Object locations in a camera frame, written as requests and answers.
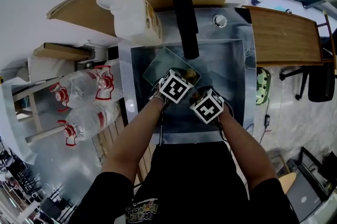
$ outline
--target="red label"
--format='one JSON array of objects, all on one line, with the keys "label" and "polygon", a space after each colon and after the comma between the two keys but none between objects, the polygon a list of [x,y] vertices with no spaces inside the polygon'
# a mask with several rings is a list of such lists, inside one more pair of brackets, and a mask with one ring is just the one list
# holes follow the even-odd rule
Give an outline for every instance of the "red label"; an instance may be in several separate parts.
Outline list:
[{"label": "red label", "polygon": [[100,129],[102,129],[103,126],[104,126],[104,116],[103,116],[103,113],[99,112],[97,115],[98,115],[98,118],[100,120]]}]

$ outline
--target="black t-shirt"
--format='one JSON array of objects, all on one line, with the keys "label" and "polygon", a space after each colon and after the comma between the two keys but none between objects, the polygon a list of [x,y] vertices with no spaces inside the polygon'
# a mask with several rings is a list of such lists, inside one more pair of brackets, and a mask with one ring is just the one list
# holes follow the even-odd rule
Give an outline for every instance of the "black t-shirt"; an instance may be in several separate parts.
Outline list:
[{"label": "black t-shirt", "polygon": [[97,176],[73,223],[298,223],[277,179],[250,192],[224,142],[157,146],[151,170],[133,195],[129,179]]}]

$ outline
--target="person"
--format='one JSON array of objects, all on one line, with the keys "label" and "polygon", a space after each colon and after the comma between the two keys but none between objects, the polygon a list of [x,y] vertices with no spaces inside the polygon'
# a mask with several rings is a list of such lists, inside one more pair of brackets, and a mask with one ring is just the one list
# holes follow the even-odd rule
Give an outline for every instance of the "person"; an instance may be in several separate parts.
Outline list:
[{"label": "person", "polygon": [[260,144],[231,116],[219,122],[247,179],[249,199],[224,141],[162,144],[134,195],[138,164],[164,107],[158,92],[124,128],[69,223],[298,223]]}]

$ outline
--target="stainless steel sink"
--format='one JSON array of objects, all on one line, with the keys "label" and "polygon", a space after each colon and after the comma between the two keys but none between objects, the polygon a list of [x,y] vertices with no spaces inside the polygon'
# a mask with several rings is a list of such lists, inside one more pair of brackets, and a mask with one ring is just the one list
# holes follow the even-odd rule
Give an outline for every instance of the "stainless steel sink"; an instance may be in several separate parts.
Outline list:
[{"label": "stainless steel sink", "polygon": [[[244,53],[242,40],[207,40],[199,41],[200,56],[197,59],[184,58],[181,43],[165,44],[166,48],[190,64],[201,79],[185,99],[178,105],[170,105],[165,112],[164,132],[200,133],[214,131],[213,124],[201,122],[190,110],[189,98],[196,89],[212,86],[221,96],[225,97],[234,110],[238,122],[243,123],[244,112]],[[138,47],[131,50],[132,69],[138,109],[142,109],[148,102],[152,85],[143,78],[143,73],[159,53],[163,46]]]},{"label": "stainless steel sink", "polygon": [[[147,103],[152,85],[143,73],[163,46],[177,54],[197,72],[201,79],[189,95],[178,105],[172,104],[165,112],[164,142],[191,143],[221,140],[212,124],[204,124],[190,110],[189,98],[195,89],[212,86],[225,97],[234,110],[235,119],[245,128],[254,122],[256,93],[256,64],[253,32],[249,11],[235,8],[195,9],[199,34],[200,56],[184,58],[176,27],[174,12],[158,13],[164,32],[164,43],[157,47],[141,47],[129,41],[118,43],[124,99],[128,120],[131,121]],[[213,25],[213,16],[222,14],[227,19],[224,28]],[[152,142],[158,142],[154,135]]]}]

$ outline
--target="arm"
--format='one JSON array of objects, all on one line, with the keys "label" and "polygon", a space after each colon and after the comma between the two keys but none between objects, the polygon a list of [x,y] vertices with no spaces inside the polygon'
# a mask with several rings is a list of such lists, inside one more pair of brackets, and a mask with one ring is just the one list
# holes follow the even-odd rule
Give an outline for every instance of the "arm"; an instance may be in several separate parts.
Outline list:
[{"label": "arm", "polygon": [[116,172],[134,183],[138,164],[150,143],[163,107],[164,102],[158,98],[153,98],[146,104],[113,144],[102,172]]},{"label": "arm", "polygon": [[262,146],[230,115],[225,107],[219,115],[220,123],[242,173],[245,175],[248,187],[252,190],[259,183],[276,178],[267,153]]}]

